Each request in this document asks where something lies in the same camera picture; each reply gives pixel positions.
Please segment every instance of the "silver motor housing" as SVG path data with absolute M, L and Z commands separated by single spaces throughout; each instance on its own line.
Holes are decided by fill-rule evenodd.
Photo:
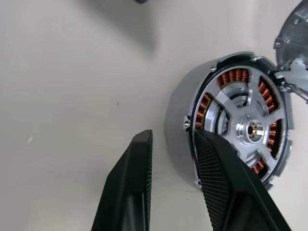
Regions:
M 242 70 L 248 76 L 232 76 Z M 292 141 L 287 134 L 293 129 L 290 94 L 281 91 L 276 72 L 266 58 L 239 52 L 196 67 L 176 87 L 166 113 L 165 135 L 174 166 L 189 183 L 200 183 L 194 132 L 206 129 L 226 138 L 271 188 L 271 180 L 281 175 L 290 155 Z M 265 90 L 258 91 L 261 82 Z

